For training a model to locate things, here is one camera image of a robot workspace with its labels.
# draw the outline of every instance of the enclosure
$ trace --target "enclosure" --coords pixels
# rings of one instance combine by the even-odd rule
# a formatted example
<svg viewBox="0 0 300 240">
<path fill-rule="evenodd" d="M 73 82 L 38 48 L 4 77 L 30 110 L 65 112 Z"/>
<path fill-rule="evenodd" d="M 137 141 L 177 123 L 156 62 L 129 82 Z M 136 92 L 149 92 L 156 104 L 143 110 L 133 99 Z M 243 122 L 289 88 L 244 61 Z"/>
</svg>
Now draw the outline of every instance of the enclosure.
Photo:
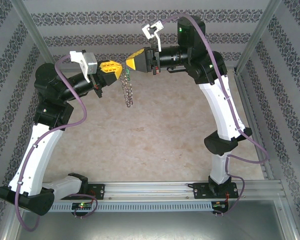
<svg viewBox="0 0 300 240">
<path fill-rule="evenodd" d="M 82 97 L 87 120 L 65 130 L 44 174 L 44 182 L 75 172 L 105 184 L 100 211 L 74 219 L 71 203 L 59 200 L 29 233 L 14 206 L 0 199 L 0 239 L 40 239 L 47 232 L 48 239 L 300 239 L 300 0 L 0 0 L 0 186 L 16 174 L 30 140 L 39 66 L 82 50 L 124 64 L 155 43 L 143 34 L 144 24 L 177 13 L 204 21 L 238 114 L 270 156 L 265 164 L 230 160 L 230 173 L 246 180 L 236 209 L 214 218 L 195 208 L 204 199 L 195 201 L 187 188 L 208 181 L 212 159 L 204 138 L 217 129 L 198 85 L 185 72 L 131 71 L 133 105 L 126 107 L 120 81 L 105 87 L 102 98 L 93 91 Z M 177 45 L 177 31 L 176 21 L 164 25 L 162 47 Z M 66 77 L 81 72 L 70 61 L 61 70 Z M 69 103 L 70 122 L 78 121 L 80 105 Z M 233 153 L 264 158 L 247 140 Z M 161 210 L 182 204 L 190 207 Z M 34 221 L 33 213 L 23 217 Z"/>
</svg>

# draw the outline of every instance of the marble floor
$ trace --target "marble floor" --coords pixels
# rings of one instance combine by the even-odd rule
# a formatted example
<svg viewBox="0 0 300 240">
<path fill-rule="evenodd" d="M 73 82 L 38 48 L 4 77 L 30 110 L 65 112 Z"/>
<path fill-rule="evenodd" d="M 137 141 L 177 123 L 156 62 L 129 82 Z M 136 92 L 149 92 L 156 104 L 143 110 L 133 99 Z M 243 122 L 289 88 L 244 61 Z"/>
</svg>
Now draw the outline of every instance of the marble floor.
<svg viewBox="0 0 300 240">
<path fill-rule="evenodd" d="M 238 113 L 247 120 L 232 72 L 230 90 Z M 75 172 L 94 182 L 208 180 L 211 155 L 204 138 L 216 123 L 209 104 L 186 73 L 131 72 L 133 106 L 127 108 L 119 81 L 82 98 L 87 120 L 67 128 L 44 175 L 50 182 Z M 74 100 L 70 122 L 82 118 Z M 234 154 L 258 160 L 255 147 L 242 141 Z M 264 179 L 260 165 L 230 161 L 230 172 L 246 180 Z"/>
</svg>

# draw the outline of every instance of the metal chain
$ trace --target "metal chain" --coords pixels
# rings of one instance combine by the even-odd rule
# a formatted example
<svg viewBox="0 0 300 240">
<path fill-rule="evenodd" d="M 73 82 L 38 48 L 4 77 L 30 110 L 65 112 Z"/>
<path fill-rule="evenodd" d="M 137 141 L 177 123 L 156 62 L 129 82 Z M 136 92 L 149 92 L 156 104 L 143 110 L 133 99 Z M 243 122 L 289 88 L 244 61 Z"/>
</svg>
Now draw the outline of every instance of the metal chain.
<svg viewBox="0 0 300 240">
<path fill-rule="evenodd" d="M 130 71 L 125 65 L 123 66 L 123 71 L 120 76 L 120 82 L 122 83 L 121 86 L 125 104 L 128 108 L 130 108 L 134 104 L 134 102 L 132 98 L 132 85 L 130 83 Z"/>
</svg>

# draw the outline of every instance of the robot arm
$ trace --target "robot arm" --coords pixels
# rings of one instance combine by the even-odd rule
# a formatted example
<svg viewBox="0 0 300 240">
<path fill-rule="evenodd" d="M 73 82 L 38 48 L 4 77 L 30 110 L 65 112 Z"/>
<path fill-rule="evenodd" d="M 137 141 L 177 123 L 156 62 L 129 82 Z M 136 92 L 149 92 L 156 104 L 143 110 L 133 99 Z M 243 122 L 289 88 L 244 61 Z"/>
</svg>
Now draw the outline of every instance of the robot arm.
<svg viewBox="0 0 300 240">
<path fill-rule="evenodd" d="M 192 18 L 198 24 L 203 34 L 205 34 L 205 23 L 197 16 L 192 16 Z M 154 38 L 157 36 L 151 33 L 158 33 L 157 26 L 161 25 L 148 25 L 142 28 L 142 31 L 148 39 Z M 229 98 L 226 98 L 222 91 L 220 81 L 202 39 L 191 22 L 185 17 L 181 17 L 177 21 L 177 43 L 178 46 L 161 48 L 161 42 L 158 41 L 158 47 L 152 45 L 151 47 L 140 49 L 126 60 L 126 64 L 136 71 L 144 73 L 152 72 L 154 75 L 160 73 L 161 68 L 166 68 L 169 73 L 187 72 L 194 79 L 194 82 L 199 85 L 208 100 L 217 126 L 217 130 L 207 136 L 204 139 L 204 143 L 212 153 L 212 170 L 209 176 L 209 187 L 215 195 L 218 195 L 222 192 L 221 189 L 231 182 L 231 178 L 225 169 L 226 157 L 238 146 L 239 141 L 245 139 L 238 131 L 239 129 L 236 128 L 228 104 L 229 98 L 232 102 L 240 130 L 248 136 L 252 135 L 252 131 L 250 128 L 245 127 L 237 113 L 231 98 L 227 68 L 221 54 L 216 51 L 212 52 Z M 181 66 L 184 68 L 174 70 L 176 67 Z"/>
<path fill-rule="evenodd" d="M 68 79 L 76 93 L 83 97 L 94 90 L 99 98 L 102 88 L 110 86 L 123 70 L 121 64 L 114 61 L 97 62 L 93 53 L 70 52 L 71 61 L 78 62 L 82 73 Z M 0 187 L 0 198 L 14 204 L 19 174 L 24 165 L 29 150 L 35 141 L 44 133 L 59 126 L 66 125 L 73 112 L 73 107 L 67 103 L 74 99 L 67 86 L 61 81 L 55 71 L 54 64 L 45 63 L 35 73 L 34 86 L 42 99 L 34 116 L 34 125 L 26 153 L 18 171 L 8 186 Z M 40 216 L 46 214 L 54 200 L 62 199 L 70 194 L 87 194 L 88 179 L 76 173 L 70 173 L 62 180 L 43 183 L 44 174 L 50 156 L 65 129 L 48 134 L 37 146 L 34 146 L 20 187 L 19 206 Z"/>
</svg>

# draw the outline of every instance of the patterned wallpaper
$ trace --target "patterned wallpaper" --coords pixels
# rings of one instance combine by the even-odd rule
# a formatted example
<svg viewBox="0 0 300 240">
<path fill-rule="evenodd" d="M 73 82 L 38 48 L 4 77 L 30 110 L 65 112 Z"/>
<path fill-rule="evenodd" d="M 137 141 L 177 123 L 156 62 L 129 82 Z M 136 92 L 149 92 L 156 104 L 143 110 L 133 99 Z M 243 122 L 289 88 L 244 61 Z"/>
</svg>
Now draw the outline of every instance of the patterned wallpaper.
<svg viewBox="0 0 300 240">
<path fill-rule="evenodd" d="M 43 58 L 8 0 L 0 0 L 0 186 L 22 160 L 38 105 L 34 71 Z M 0 199 L 0 225 L 7 203 Z"/>
<path fill-rule="evenodd" d="M 184 12 L 204 20 L 211 47 L 221 52 L 228 66 L 234 67 L 269 0 L 260 0 L 258 3 L 248 0 L 239 9 L 224 9 L 222 6 L 225 4 L 221 0 L 179 0 L 179 4 L 167 0 L 162 4 L 154 2 L 152 9 L 135 0 L 125 3 L 110 1 L 106 6 L 94 6 L 90 0 L 83 0 L 80 1 L 80 7 L 70 4 L 66 6 L 66 3 L 61 7 L 63 2 L 64 0 L 59 0 L 55 7 L 55 1 L 52 0 L 44 1 L 45 4 L 36 0 L 24 2 L 56 59 L 71 50 L 85 49 L 94 52 L 101 59 L 109 56 L 123 62 L 126 56 L 153 42 L 143 35 L 142 24 L 164 20 Z M 236 6 L 237 0 L 230 0 L 228 4 L 231 2 L 232 6 Z M 167 9 L 168 5 L 178 8 Z M 167 23 L 161 31 L 163 47 L 177 44 L 175 22 L 176 20 L 174 23 Z"/>
<path fill-rule="evenodd" d="M 300 1 L 280 4 L 241 76 L 300 233 Z"/>
</svg>

